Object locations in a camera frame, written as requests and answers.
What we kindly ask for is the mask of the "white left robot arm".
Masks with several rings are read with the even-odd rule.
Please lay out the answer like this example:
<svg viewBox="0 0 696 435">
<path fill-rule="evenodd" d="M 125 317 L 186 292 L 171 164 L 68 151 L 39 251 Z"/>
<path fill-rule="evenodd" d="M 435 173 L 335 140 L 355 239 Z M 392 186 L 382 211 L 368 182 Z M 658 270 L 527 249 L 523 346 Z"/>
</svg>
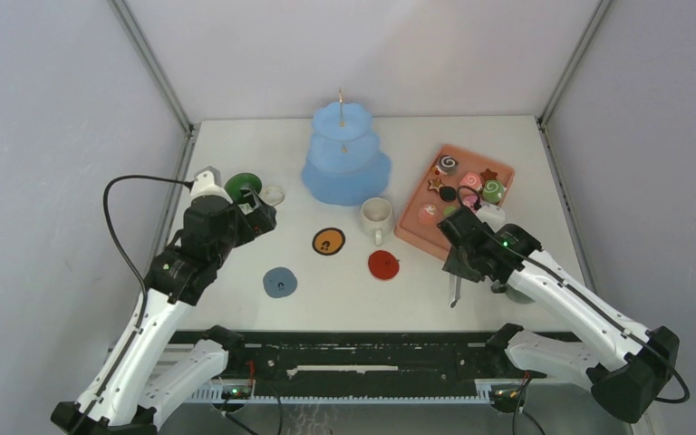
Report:
<svg viewBox="0 0 696 435">
<path fill-rule="evenodd" d="M 276 227 L 276 209 L 262 199 L 254 174 L 222 183 L 218 170 L 207 167 L 183 185 L 190 195 L 183 226 L 151 260 L 147 274 L 135 275 L 138 303 L 121 337 L 87 389 L 52 412 L 52 423 L 66 434 L 156 434 L 202 384 L 246 369 L 243 336 L 215 325 L 186 357 L 151 377 L 231 250 Z"/>
</svg>

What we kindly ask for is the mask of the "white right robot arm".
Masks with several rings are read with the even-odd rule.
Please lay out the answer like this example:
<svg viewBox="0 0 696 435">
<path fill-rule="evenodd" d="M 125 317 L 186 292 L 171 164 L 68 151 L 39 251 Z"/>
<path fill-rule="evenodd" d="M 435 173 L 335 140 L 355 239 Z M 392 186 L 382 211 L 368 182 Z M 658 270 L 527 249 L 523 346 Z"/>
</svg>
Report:
<svg viewBox="0 0 696 435">
<path fill-rule="evenodd" d="M 471 282 L 512 289 L 563 321 L 577 337 L 568 343 L 505 324 L 488 340 L 488 367 L 500 377 L 517 370 L 543 373 L 591 392 L 619 421 L 637 423 L 670 380 L 689 399 L 675 369 L 678 336 L 653 330 L 610 306 L 561 267 L 541 243 L 515 224 L 492 230 L 460 207 L 437 225 L 449 241 L 444 271 Z"/>
</svg>

